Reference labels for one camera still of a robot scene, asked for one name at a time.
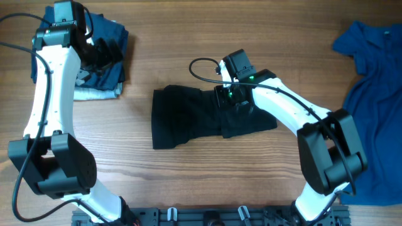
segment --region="blue shirt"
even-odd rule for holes
[[[98,38],[105,40],[115,39],[119,45],[123,56],[126,54],[128,43],[128,31],[124,29],[124,26],[113,21],[105,19],[103,15],[96,15],[91,13],[92,21],[94,22],[94,34],[92,40],[95,42]],[[51,22],[55,22],[55,11],[53,7],[47,6],[45,8],[44,18]],[[90,27],[90,20],[88,14],[85,14],[85,21],[87,26]],[[44,22],[41,23],[40,28],[47,28],[48,25]],[[32,56],[32,74],[31,78],[36,83],[36,58]],[[116,63],[113,67],[108,68],[102,76],[98,76],[93,73],[88,81],[80,85],[80,87],[94,88],[97,90],[114,90],[117,83],[125,81],[123,62]]]
[[[402,203],[402,24],[374,28],[356,21],[333,49],[353,57],[357,73],[364,76],[349,92],[344,109],[355,120],[368,169],[356,179],[357,195],[344,195],[341,201]]]

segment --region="black cable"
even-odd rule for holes
[[[7,19],[7,18],[12,18],[12,17],[14,17],[14,16],[29,16],[29,17],[32,17],[32,18],[35,18],[35,19],[39,19],[39,20],[45,22],[46,24],[49,24],[49,26],[52,25],[51,22],[49,22],[49,21],[47,21],[47,20],[45,20],[45,19],[43,19],[43,18],[41,18],[41,17],[39,17],[39,16],[32,15],[32,14],[30,14],[30,13],[11,13],[11,14],[9,14],[9,15],[3,16],[3,17],[0,19],[0,23],[1,23],[3,20],[5,20],[5,19]]]
[[[203,81],[205,81],[205,82],[212,82],[212,83],[218,83],[218,84],[248,85],[248,86],[252,86],[252,87],[262,87],[262,88],[274,90],[274,91],[280,92],[280,93],[282,93],[282,94],[284,94],[284,95],[290,97],[292,100],[294,100],[296,103],[300,104],[304,109],[306,109],[309,114],[311,114],[312,116],[314,116],[314,118],[317,119],[317,121],[320,123],[320,125],[324,128],[325,133],[328,135],[328,137],[329,137],[331,140],[333,140],[333,142],[334,142],[334,144],[335,144],[335,147],[337,148],[338,153],[339,153],[339,155],[340,155],[340,157],[341,157],[341,159],[342,159],[344,168],[345,168],[345,170],[346,170],[347,179],[349,180],[350,186],[352,187],[352,193],[349,193],[349,192],[343,191],[343,190],[342,190],[342,193],[345,193],[346,195],[351,195],[351,196],[356,195],[356,186],[355,186],[355,184],[354,184],[354,179],[353,179],[352,173],[350,172],[350,168],[349,168],[349,166],[348,166],[347,163],[346,163],[345,154],[344,154],[344,152],[343,152],[343,150],[342,150],[342,147],[340,146],[340,144],[339,144],[339,142],[338,142],[338,139],[335,137],[335,135],[333,134],[333,132],[325,125],[325,123],[323,122],[323,120],[322,120],[311,108],[309,108],[309,107],[308,107],[307,105],[305,105],[301,100],[297,99],[295,96],[289,94],[288,92],[286,92],[286,91],[284,91],[284,90],[281,90],[281,89],[278,88],[278,87],[272,87],[272,86],[269,86],[269,85],[262,85],[262,84],[244,83],[244,82],[226,82],[226,81],[212,80],[212,79],[200,77],[200,76],[196,75],[196,74],[193,72],[193,70],[192,70],[192,65],[193,65],[195,62],[200,61],[200,60],[207,60],[207,61],[214,62],[214,63],[216,63],[216,65],[219,67],[219,63],[218,63],[216,60],[211,59],[211,58],[197,58],[197,59],[194,59],[194,60],[190,63],[190,65],[188,66],[188,70],[189,70],[190,73],[191,73],[195,78],[197,78],[197,79],[203,80]]]
[[[84,7],[84,9],[86,10],[90,21],[90,32],[87,35],[85,35],[85,39],[88,39],[92,37],[92,35],[94,34],[94,22],[92,22],[92,17],[90,16],[88,8]]]
[[[97,214],[96,212],[94,212],[92,209],[90,209],[85,203],[83,203],[81,200],[69,200],[69,201],[65,201],[62,204],[58,205],[57,207],[51,209],[49,212],[44,213],[43,215],[40,215],[39,217],[34,217],[34,218],[24,218],[21,216],[21,214],[19,214],[18,212],[18,206],[17,206],[17,199],[18,199],[18,192],[19,192],[19,187],[21,185],[21,181],[23,179],[23,176],[25,174],[26,171],[26,167],[29,163],[29,159],[32,158],[32,156],[36,153],[37,151],[37,145],[38,145],[38,141],[39,138],[43,132],[43,128],[46,124],[46,112],[48,109],[48,104],[49,104],[49,97],[50,97],[50,84],[51,84],[51,76],[50,74],[52,73],[50,70],[49,65],[47,64],[47,62],[45,61],[45,59],[42,58],[42,56],[40,56],[39,54],[35,53],[34,51],[24,48],[22,46],[18,46],[18,45],[12,45],[9,43],[5,43],[0,41],[0,45],[6,46],[6,47],[10,47],[10,48],[14,48],[17,50],[22,50],[25,52],[28,52],[32,55],[34,55],[35,57],[37,57],[43,64],[43,66],[45,66],[45,73],[46,73],[46,93],[45,93],[45,100],[43,103],[43,108],[42,108],[42,114],[40,117],[40,122],[39,122],[39,128],[38,128],[38,133],[36,134],[35,139],[33,140],[33,144],[28,152],[28,155],[26,156],[24,163],[19,171],[18,177],[17,177],[17,181],[15,183],[14,186],[14,192],[13,192],[13,200],[12,200],[12,207],[13,207],[13,213],[15,215],[15,217],[22,221],[22,222],[35,222],[41,219],[46,218],[47,216],[51,215],[52,213],[56,212],[57,210],[59,210],[60,208],[64,207],[65,205],[69,204],[69,203],[77,203],[78,205],[82,205],[85,209],[87,209],[91,214],[95,215],[96,217],[98,217],[99,219],[101,219],[106,225],[109,225],[109,223],[107,222],[106,219],[104,219],[102,216],[100,216],[99,214]]]

